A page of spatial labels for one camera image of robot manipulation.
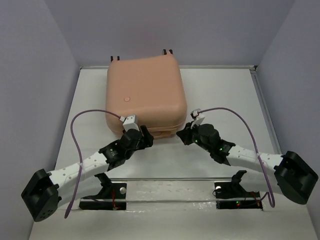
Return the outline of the pink hard-shell suitcase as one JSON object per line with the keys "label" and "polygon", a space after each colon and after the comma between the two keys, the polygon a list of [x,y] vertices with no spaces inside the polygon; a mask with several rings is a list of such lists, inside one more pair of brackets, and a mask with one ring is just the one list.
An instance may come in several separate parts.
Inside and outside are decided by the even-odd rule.
{"label": "pink hard-shell suitcase", "polygon": [[173,51],[140,59],[116,58],[106,74],[105,109],[122,117],[136,115],[156,138],[170,138],[183,126],[187,100]]}

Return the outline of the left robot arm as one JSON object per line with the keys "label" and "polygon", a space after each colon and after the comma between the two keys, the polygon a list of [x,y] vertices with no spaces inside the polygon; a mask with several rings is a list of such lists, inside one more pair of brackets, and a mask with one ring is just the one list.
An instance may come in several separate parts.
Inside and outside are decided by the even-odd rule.
{"label": "left robot arm", "polygon": [[123,165],[136,151],[152,147],[153,142],[154,137],[144,125],[139,130],[125,130],[120,139],[79,163],[49,172],[37,170],[26,184],[21,198],[35,222],[44,221],[60,206],[85,197],[79,187],[80,182],[88,178],[100,179],[94,184],[93,191],[104,198],[111,191],[106,172]]}

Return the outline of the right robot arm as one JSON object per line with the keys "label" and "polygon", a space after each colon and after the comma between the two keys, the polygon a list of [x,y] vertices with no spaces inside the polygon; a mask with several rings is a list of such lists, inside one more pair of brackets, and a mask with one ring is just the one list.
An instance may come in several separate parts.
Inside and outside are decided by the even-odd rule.
{"label": "right robot arm", "polygon": [[184,145],[196,144],[219,164],[243,167],[262,174],[262,181],[251,180],[247,183],[243,176],[248,176],[248,173],[236,173],[232,177],[234,181],[230,183],[230,190],[235,196],[242,196],[250,186],[266,185],[268,189],[278,191],[292,202],[305,205],[319,179],[316,172],[297,153],[255,153],[223,140],[211,124],[193,126],[187,123],[176,134]]}

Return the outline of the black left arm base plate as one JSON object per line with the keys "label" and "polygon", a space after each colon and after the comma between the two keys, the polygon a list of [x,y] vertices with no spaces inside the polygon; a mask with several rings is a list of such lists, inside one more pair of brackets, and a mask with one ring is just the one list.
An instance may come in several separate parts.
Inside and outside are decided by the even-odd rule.
{"label": "black left arm base plate", "polygon": [[109,187],[102,187],[98,194],[80,199],[81,210],[125,211],[127,209],[127,183],[113,182]]}

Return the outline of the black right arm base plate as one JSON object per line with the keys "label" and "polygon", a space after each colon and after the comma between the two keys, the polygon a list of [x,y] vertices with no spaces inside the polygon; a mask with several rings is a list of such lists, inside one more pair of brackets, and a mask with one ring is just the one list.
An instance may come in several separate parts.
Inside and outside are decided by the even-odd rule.
{"label": "black right arm base plate", "polygon": [[249,192],[237,181],[217,181],[212,195],[218,210],[263,210],[260,192]]}

